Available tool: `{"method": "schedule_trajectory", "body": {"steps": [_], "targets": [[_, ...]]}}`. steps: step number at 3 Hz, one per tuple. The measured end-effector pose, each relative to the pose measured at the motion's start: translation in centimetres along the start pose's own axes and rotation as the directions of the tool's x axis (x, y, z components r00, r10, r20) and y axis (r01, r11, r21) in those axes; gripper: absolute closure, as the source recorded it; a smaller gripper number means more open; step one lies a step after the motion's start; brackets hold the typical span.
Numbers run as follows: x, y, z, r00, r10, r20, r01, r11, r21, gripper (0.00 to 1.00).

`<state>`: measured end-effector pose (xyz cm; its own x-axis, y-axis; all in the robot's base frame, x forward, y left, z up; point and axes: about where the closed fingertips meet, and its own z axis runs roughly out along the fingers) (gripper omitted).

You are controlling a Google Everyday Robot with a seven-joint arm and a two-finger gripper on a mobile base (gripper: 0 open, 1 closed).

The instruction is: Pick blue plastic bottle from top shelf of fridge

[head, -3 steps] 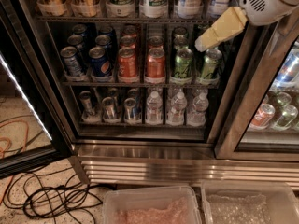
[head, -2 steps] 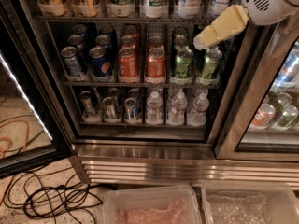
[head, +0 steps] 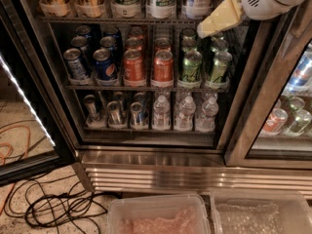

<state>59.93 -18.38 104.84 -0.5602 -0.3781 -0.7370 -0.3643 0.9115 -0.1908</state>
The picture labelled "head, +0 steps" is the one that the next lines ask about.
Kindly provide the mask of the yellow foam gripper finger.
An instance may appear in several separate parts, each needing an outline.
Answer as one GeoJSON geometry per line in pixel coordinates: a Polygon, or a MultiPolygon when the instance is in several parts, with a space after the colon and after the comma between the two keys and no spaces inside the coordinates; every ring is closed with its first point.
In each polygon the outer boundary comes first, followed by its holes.
{"type": "Polygon", "coordinates": [[[206,38],[233,28],[242,22],[243,14],[243,7],[238,0],[224,0],[198,24],[198,36],[206,38]]]}

